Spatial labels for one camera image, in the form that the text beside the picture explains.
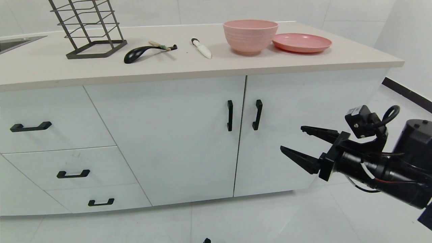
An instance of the cabinet door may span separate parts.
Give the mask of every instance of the cabinet door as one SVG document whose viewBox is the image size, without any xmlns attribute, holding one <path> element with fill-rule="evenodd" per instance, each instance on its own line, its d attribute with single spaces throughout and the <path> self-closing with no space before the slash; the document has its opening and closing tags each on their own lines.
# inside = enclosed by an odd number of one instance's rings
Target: cabinet door
<svg viewBox="0 0 432 243">
<path fill-rule="evenodd" d="M 74 214 L 151 206 L 138 183 L 49 190 L 47 193 Z"/>
<path fill-rule="evenodd" d="M 4 156 L 45 191 L 137 182 L 116 146 Z"/>
<path fill-rule="evenodd" d="M 85 89 L 152 205 L 165 205 L 232 197 L 244 85 L 224 77 Z"/>
<path fill-rule="evenodd" d="M 0 215 L 70 213 L 0 155 Z"/>
<path fill-rule="evenodd" d="M 365 103 L 387 69 L 248 76 L 234 196 L 303 189 L 310 175 L 280 152 L 280 146 L 319 157 L 330 144 L 302 133 L 308 125 L 346 127 L 344 115 Z M 263 103 L 258 130 L 256 100 Z"/>
<path fill-rule="evenodd" d="M 0 93 L 0 153 L 115 145 L 82 86 Z M 22 124 L 34 130 L 16 131 Z"/>
</svg>

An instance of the black drawer handle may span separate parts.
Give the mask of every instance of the black drawer handle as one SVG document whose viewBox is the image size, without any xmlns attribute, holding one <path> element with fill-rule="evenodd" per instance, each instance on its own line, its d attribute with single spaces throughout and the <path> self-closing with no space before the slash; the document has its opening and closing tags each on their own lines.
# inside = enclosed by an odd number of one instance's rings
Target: black drawer handle
<svg viewBox="0 0 432 243">
<path fill-rule="evenodd" d="M 111 205 L 114 203 L 114 198 L 108 199 L 107 203 L 95 204 L 95 202 L 96 202 L 95 200 L 90 200 L 89 201 L 89 207 Z"/>
<path fill-rule="evenodd" d="M 89 173 L 90 173 L 90 170 L 89 169 L 85 169 L 79 175 L 70 175 L 70 176 L 67 176 L 66 175 L 66 171 L 59 171 L 58 174 L 57 174 L 57 178 L 64 179 L 64 178 L 87 177 L 89 175 Z"/>
<path fill-rule="evenodd" d="M 228 127 L 228 131 L 232 131 L 232 109 L 234 108 L 232 104 L 232 100 L 228 101 L 228 123 L 226 126 Z"/>
<path fill-rule="evenodd" d="M 11 132 L 19 132 L 19 131 L 39 131 L 39 130 L 47 130 L 52 123 L 50 121 L 44 121 L 37 127 L 25 128 L 22 124 L 15 124 L 10 128 Z"/>
<path fill-rule="evenodd" d="M 263 110 L 263 103 L 260 99 L 257 99 L 257 103 L 255 104 L 258 111 L 257 111 L 257 119 L 256 121 L 252 122 L 252 127 L 254 130 L 258 130 L 258 126 L 260 125 L 260 119 L 261 119 L 261 111 Z"/>
</svg>

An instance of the knife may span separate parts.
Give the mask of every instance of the knife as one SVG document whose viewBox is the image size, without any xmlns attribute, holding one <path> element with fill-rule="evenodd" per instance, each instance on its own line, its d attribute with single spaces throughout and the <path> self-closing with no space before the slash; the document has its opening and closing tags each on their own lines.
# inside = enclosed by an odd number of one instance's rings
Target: knife
<svg viewBox="0 0 432 243">
<path fill-rule="evenodd" d="M 212 53 L 210 52 L 210 50 L 206 46 L 201 45 L 200 41 L 197 38 L 192 38 L 192 44 L 197 47 L 197 49 L 201 52 L 203 56 L 208 59 L 212 58 Z"/>
</svg>

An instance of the pink bowl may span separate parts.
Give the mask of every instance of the pink bowl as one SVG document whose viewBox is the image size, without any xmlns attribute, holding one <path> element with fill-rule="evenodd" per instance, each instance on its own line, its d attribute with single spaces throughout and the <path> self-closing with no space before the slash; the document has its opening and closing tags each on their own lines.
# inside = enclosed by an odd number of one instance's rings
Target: pink bowl
<svg viewBox="0 0 432 243">
<path fill-rule="evenodd" d="M 300 53 L 321 52 L 331 44 L 331 40 L 324 37 L 299 33 L 278 34 L 273 38 L 273 45 L 277 48 Z"/>
<path fill-rule="evenodd" d="M 225 38 L 236 52 L 243 55 L 260 53 L 272 41 L 278 24 L 272 21 L 241 19 L 223 24 Z"/>
</svg>

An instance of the sink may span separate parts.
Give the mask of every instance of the sink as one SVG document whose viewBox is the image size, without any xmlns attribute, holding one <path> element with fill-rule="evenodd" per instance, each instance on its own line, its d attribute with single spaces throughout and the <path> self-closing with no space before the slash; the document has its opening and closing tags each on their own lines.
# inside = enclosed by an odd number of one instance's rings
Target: sink
<svg viewBox="0 0 432 243">
<path fill-rule="evenodd" d="M 9 39 L 9 40 L 1 40 L 0 41 L 0 54 L 3 54 L 7 51 L 13 50 L 20 46 L 26 45 L 30 42 L 34 42 L 36 40 L 42 39 L 44 36 L 35 36 L 35 37 L 25 37 L 25 38 L 17 38 L 17 39 Z"/>
</svg>

